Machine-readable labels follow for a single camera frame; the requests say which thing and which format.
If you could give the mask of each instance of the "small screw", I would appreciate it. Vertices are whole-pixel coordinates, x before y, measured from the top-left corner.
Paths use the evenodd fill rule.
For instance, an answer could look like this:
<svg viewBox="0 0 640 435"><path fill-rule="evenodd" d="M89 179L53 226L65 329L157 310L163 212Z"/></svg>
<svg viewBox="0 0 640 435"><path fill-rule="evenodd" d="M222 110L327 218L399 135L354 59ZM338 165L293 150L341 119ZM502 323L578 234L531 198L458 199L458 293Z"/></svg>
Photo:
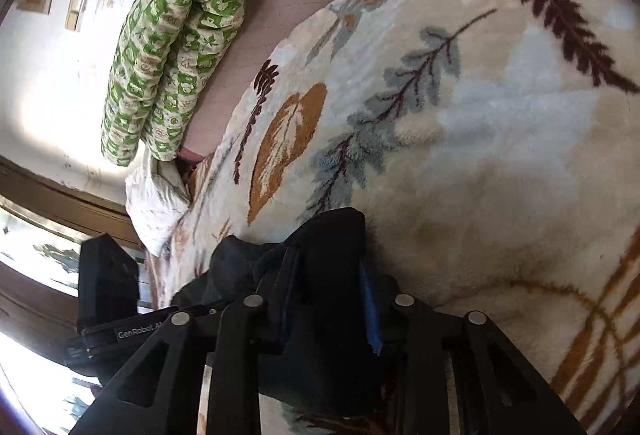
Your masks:
<svg viewBox="0 0 640 435"><path fill-rule="evenodd" d="M260 296L260 294L250 294L249 296L244 298L244 304L247 307L251 307L252 309L255 307L259 307L260 305L262 305L262 303L264 303L264 299L262 299L262 296Z"/></svg>
<svg viewBox="0 0 640 435"><path fill-rule="evenodd" d="M486 316L478 311L474 310L473 312L469 312L469 316L467 316L470 322L474 325L484 325L486 323Z"/></svg>
<svg viewBox="0 0 640 435"><path fill-rule="evenodd" d="M191 321L191 316L189 316L186 312L176 312L173 316L171 316L171 322L176 327L181 327L186 325Z"/></svg>
<svg viewBox="0 0 640 435"><path fill-rule="evenodd" d="M410 307L414 303L414 297L409 296L409 294L398 294L398 296L396 296L396 305L399 305L401 307Z"/></svg>

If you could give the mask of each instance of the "green and white quilt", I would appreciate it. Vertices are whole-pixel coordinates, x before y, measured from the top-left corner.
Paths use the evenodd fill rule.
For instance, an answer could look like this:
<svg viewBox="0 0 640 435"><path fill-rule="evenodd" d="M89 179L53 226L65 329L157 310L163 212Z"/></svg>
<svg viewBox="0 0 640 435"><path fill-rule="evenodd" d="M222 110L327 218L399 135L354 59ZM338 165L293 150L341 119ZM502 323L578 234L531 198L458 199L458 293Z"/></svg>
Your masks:
<svg viewBox="0 0 640 435"><path fill-rule="evenodd" d="M127 166L142 139L156 159L174 159L243 19L244 0L136 0L109 77L102 155Z"/></svg>

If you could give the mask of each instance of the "black cloth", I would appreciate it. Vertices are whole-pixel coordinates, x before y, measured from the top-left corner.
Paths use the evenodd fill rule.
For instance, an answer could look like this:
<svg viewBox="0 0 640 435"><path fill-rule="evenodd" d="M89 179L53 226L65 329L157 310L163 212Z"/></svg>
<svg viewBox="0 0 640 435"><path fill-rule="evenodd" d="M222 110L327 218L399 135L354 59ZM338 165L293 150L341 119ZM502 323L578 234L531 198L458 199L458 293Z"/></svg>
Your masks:
<svg viewBox="0 0 640 435"><path fill-rule="evenodd" d="M282 355L260 356L260 392L323 415L374 410L382 372L366 336L359 274L365 221L355 209L320 214L281 244L225 238L209 271L180 290L172 304L190 307L255 291L286 247L300 252L291 333Z"/></svg>

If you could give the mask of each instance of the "wall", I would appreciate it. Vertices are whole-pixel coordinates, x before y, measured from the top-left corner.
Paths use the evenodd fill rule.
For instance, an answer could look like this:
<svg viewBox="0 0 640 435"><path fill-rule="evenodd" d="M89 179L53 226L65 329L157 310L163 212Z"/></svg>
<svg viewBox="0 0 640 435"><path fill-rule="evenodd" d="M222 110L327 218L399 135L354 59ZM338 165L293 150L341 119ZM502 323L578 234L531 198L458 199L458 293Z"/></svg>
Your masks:
<svg viewBox="0 0 640 435"><path fill-rule="evenodd" d="M103 161L98 147L104 94L80 83L97 1L88 0L80 33L64 28L69 0L52 0L49 15L11 8L0 27L0 155L122 203L126 170Z"/></svg>

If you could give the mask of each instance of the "dark red fern leaf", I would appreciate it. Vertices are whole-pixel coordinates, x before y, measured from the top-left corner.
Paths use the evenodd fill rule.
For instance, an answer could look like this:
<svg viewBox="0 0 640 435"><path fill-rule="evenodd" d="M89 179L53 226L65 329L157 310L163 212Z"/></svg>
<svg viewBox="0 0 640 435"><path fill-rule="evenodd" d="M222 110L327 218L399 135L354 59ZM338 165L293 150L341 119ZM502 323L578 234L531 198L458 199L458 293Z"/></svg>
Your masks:
<svg viewBox="0 0 640 435"><path fill-rule="evenodd" d="M640 87L631 79L614 70L615 61L609 56L609 48L599 42L590 30L589 23L580 14L580 4L575 0L520 0L522 4L532 1L535 18L543 17L545 28L562 41L562 55L576 69L590 76L593 86L603 82L625 92L640 92Z"/></svg>
<svg viewBox="0 0 640 435"><path fill-rule="evenodd" d="M271 60L266 60L264 65L260 68L257 76L255 76L254 90L258 94L258 100L255 103L251 115L249 116L246 128L244 128L244 134L240 141L238 155L236 155L236 161L234 164L234 183L236 186L240 183L240 164L242 163L242 157L244 156L244 147L246 146L247 141L249 141L249 137L251 136L251 132L254 129L254 124L256 123L258 116L262 112L262 105L267 101L267 95L271 92L271 87L273 86L273 83L276 82L276 78L279 74L278 65L269 66L270 63Z"/></svg>

